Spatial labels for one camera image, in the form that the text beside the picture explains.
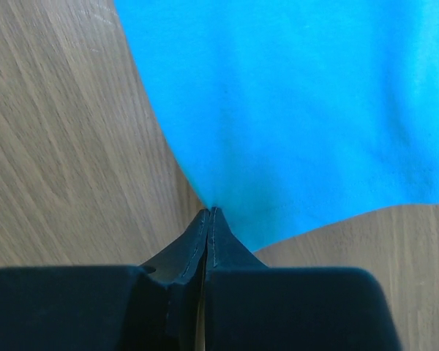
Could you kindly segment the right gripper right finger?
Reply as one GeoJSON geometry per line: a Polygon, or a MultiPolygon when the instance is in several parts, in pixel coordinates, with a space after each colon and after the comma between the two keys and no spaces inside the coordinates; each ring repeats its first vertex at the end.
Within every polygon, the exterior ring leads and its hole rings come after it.
{"type": "Polygon", "coordinates": [[[207,350],[400,350],[379,282],[360,268],[270,268],[209,214],[207,350]]]}

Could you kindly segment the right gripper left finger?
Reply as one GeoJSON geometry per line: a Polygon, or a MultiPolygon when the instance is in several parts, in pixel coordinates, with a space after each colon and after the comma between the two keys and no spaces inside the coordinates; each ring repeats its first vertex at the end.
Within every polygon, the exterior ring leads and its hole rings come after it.
{"type": "Polygon", "coordinates": [[[0,268],[0,350],[194,350],[208,222],[141,265],[0,268]]]}

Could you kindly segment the turquoise t-shirt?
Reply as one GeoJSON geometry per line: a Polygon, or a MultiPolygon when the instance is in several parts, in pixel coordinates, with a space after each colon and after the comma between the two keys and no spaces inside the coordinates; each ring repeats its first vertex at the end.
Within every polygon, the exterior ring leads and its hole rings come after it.
{"type": "Polygon", "coordinates": [[[203,204],[256,251],[439,203],[439,1],[117,1],[203,204]]]}

